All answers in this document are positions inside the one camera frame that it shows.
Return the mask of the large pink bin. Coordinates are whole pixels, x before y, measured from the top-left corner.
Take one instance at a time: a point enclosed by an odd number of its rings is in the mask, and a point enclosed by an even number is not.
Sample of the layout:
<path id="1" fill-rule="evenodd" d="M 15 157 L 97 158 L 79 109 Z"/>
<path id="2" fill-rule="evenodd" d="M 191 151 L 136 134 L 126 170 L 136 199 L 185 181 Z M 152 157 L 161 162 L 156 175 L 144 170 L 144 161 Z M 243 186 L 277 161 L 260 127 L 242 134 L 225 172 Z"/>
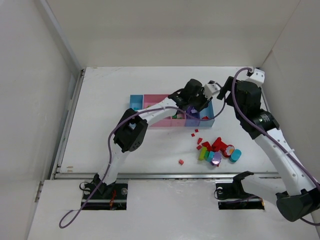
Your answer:
<path id="1" fill-rule="evenodd" d="M 143 95 L 143 109 L 151 107 L 159 102 L 163 101 L 168 95 L 167 94 L 144 94 Z M 151 127 L 171 127 L 172 118 L 166 117 L 153 125 Z"/>

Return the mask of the red round flower lego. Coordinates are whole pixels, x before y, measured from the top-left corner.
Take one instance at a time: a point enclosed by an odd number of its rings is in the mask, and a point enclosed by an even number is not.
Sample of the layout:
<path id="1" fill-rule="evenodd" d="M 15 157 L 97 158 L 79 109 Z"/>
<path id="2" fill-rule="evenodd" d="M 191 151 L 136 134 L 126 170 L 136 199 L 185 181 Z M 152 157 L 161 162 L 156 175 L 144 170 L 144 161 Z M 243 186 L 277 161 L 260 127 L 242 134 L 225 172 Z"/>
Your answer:
<path id="1" fill-rule="evenodd" d="M 222 155 L 225 158 L 229 158 L 234 151 L 235 151 L 235 147 L 233 145 L 227 145 L 226 147 L 223 148 Z"/>

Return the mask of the lavender flower lego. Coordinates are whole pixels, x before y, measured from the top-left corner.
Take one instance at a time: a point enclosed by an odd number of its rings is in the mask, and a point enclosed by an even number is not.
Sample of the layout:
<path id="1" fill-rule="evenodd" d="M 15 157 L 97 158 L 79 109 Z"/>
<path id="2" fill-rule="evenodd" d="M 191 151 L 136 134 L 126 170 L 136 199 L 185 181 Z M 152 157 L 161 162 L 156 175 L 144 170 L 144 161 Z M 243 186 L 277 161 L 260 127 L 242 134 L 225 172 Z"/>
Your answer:
<path id="1" fill-rule="evenodd" d="M 214 152 L 213 158 L 212 158 L 210 163 L 213 166 L 217 166 L 218 167 L 220 162 L 221 162 L 221 160 L 222 160 L 222 154 L 220 152 Z"/>

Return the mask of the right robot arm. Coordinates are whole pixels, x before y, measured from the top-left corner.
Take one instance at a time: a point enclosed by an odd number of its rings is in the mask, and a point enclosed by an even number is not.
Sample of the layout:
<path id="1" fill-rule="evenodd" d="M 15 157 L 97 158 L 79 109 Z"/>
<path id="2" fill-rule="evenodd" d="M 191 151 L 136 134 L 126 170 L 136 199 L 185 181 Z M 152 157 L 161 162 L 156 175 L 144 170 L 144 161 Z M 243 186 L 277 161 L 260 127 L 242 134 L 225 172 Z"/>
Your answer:
<path id="1" fill-rule="evenodd" d="M 274 116 L 261 108 L 262 89 L 251 81 L 228 77 L 217 98 L 226 97 L 241 127 L 264 151 L 279 173 L 284 186 L 276 187 L 250 171 L 233 178 L 237 196 L 251 194 L 274 204 L 290 222 L 320 208 L 320 184 L 305 169 L 286 142 Z"/>

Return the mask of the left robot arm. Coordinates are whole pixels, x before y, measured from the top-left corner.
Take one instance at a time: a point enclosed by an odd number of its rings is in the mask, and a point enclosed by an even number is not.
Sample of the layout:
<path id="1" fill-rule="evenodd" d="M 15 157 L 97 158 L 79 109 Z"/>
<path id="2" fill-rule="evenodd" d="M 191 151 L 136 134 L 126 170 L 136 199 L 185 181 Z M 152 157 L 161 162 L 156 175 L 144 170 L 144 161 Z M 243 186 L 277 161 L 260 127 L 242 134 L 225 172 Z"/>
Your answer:
<path id="1" fill-rule="evenodd" d="M 140 110 L 128 108 L 108 137 L 109 160 L 93 177 L 95 186 L 93 193 L 98 192 L 103 198 L 111 194 L 121 166 L 129 153 L 136 151 L 142 145 L 147 129 L 151 125 L 177 113 L 182 113 L 199 122 L 210 121 L 210 118 L 194 117 L 187 113 L 187 109 L 191 107 L 197 112 L 202 111 L 208 107 L 218 91 L 214 81 L 203 85 L 192 78 L 184 88 L 150 107 Z"/>

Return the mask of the green lego row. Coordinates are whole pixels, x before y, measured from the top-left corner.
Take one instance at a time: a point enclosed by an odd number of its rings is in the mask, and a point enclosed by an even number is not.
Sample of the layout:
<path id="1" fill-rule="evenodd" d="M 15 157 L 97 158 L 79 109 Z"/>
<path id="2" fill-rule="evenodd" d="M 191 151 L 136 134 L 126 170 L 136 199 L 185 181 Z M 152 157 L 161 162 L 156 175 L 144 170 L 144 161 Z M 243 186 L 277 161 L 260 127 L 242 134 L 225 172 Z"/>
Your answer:
<path id="1" fill-rule="evenodd" d="M 177 114 L 173 115 L 171 118 L 173 120 L 179 120 L 179 119 L 184 119 L 185 117 L 184 117 L 183 113 L 177 113 Z"/>

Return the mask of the metal table rail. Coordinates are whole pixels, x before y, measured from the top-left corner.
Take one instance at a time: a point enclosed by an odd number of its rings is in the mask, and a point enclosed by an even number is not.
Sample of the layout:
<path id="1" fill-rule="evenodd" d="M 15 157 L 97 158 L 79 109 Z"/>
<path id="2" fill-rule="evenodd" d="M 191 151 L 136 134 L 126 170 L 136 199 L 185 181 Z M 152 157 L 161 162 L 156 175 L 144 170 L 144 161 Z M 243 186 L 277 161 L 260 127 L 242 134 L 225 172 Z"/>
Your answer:
<path id="1" fill-rule="evenodd" d="M 131 180 L 232 179 L 239 173 L 119 173 L 117 178 Z M 92 179 L 94 173 L 54 173 L 51 180 Z"/>

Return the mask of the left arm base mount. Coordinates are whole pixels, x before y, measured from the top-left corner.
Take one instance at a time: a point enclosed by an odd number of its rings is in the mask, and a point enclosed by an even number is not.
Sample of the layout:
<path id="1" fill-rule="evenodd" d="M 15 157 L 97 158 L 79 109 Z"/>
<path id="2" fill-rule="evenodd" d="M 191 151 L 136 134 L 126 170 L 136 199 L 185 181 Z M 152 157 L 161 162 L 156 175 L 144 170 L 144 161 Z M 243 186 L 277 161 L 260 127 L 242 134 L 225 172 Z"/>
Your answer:
<path id="1" fill-rule="evenodd" d="M 92 182 L 81 182 L 79 189 L 82 191 L 80 207 L 83 210 L 92 211 L 125 211 L 127 209 L 128 184 L 116 183 L 107 196 L 103 196 L 96 190 L 93 196 L 87 201 L 91 192 L 95 189 Z"/>

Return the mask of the red slope lego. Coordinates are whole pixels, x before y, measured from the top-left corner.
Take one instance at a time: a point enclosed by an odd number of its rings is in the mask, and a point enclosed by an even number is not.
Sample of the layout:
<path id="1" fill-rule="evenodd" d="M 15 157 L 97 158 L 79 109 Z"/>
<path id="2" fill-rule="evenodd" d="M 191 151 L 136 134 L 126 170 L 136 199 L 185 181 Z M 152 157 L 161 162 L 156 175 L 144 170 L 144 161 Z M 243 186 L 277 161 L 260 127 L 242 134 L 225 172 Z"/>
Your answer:
<path id="1" fill-rule="evenodd" d="M 198 140 L 197 140 L 197 144 L 199 145 L 201 142 L 202 142 L 202 138 L 200 137 Z"/>

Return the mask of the light blue bin left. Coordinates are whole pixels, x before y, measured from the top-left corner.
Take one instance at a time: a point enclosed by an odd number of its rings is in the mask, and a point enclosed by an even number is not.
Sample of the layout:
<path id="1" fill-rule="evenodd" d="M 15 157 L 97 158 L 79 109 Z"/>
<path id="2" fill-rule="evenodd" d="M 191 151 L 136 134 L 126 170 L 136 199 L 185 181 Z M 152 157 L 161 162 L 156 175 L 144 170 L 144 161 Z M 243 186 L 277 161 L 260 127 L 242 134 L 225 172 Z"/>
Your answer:
<path id="1" fill-rule="evenodd" d="M 144 95 L 143 94 L 130 95 L 129 107 L 134 111 L 142 110 L 144 108 Z"/>

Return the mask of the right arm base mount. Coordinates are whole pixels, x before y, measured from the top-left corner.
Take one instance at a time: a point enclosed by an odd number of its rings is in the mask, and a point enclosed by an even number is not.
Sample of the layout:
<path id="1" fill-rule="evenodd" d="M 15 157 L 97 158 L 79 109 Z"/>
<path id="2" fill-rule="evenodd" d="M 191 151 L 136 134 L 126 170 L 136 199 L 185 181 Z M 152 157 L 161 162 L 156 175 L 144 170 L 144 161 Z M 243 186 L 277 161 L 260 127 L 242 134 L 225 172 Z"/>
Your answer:
<path id="1" fill-rule="evenodd" d="M 245 171 L 234 176 L 232 181 L 216 182 L 213 195 L 218 200 L 218 209 L 264 210 L 263 200 L 258 196 L 245 192 L 242 186 L 242 180 L 253 175 L 253 172 Z"/>

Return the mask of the red lego cluster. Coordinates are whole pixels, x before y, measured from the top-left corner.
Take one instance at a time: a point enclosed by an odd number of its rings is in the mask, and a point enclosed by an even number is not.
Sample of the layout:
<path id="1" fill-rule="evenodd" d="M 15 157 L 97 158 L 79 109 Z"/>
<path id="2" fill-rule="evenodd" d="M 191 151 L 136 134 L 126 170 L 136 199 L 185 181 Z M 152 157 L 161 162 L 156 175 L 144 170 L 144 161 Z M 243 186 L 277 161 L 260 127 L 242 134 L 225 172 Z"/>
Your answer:
<path id="1" fill-rule="evenodd" d="M 203 141 L 203 138 L 202 138 L 202 142 L 198 145 L 202 147 L 206 147 L 209 152 L 210 151 L 222 152 L 223 148 L 227 146 L 227 144 L 222 141 L 221 137 L 218 137 L 213 143 L 210 143 L 209 141 Z"/>

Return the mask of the purple lego brick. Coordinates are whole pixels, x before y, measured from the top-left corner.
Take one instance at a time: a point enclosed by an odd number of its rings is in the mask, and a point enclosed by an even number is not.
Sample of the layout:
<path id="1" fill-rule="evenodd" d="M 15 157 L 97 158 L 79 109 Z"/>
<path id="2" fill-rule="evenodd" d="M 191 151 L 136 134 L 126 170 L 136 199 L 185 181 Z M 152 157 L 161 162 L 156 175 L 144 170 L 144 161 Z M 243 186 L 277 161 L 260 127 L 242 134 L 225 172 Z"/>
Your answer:
<path id="1" fill-rule="evenodd" d="M 188 114 L 188 117 L 192 116 L 197 119 L 199 118 L 199 115 L 200 115 L 199 112 L 193 106 L 188 107 L 186 113 Z"/>

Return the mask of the small pink bin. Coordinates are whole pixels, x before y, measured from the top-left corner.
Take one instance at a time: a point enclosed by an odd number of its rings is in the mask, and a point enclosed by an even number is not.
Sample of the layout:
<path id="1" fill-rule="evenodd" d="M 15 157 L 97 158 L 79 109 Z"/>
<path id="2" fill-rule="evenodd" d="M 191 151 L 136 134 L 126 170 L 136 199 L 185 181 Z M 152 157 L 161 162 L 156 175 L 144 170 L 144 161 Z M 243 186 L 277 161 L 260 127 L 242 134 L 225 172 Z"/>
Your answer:
<path id="1" fill-rule="evenodd" d="M 184 114 L 184 119 L 172 119 L 171 117 L 170 120 L 172 127 L 184 127 L 186 124 L 186 115 Z"/>

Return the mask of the lime tall lego brick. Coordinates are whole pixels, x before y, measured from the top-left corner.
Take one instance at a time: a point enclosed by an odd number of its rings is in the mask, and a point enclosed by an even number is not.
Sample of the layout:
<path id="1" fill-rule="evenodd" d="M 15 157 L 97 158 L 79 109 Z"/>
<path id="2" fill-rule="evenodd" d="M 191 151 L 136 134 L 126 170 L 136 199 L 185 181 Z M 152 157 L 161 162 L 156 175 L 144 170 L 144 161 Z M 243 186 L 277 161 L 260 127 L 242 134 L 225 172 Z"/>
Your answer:
<path id="1" fill-rule="evenodd" d="M 203 146 L 199 152 L 199 156 L 198 156 L 199 161 L 203 161 L 205 159 L 206 152 L 207 152 L 207 148 Z"/>

